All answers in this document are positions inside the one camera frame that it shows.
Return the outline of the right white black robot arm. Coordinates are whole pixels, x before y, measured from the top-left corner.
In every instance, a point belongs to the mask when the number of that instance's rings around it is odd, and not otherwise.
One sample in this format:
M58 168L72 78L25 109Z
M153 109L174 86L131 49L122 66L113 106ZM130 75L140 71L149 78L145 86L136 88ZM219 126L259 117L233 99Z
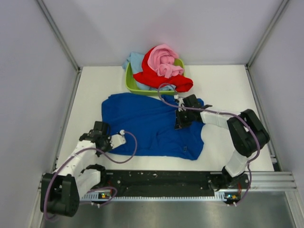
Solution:
M175 129L189 127L193 122L201 122L229 130L235 150L220 176L210 180L210 187L213 190L233 188L251 160L259 155L260 150L270 140L256 113L251 109L236 114L216 110L211 105L201 105L195 95L185 98L175 95L174 99L179 106L175 112Z

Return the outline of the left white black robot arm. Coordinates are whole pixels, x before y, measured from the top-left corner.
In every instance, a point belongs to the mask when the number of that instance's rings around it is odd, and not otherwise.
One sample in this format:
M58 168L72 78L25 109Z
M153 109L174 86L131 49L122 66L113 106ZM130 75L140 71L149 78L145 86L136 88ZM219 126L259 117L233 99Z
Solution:
M88 191L107 185L105 167L97 163L97 158L111 150L110 140L110 125L96 121L92 130L80 136L61 167L43 175L40 210L47 219L74 216Z

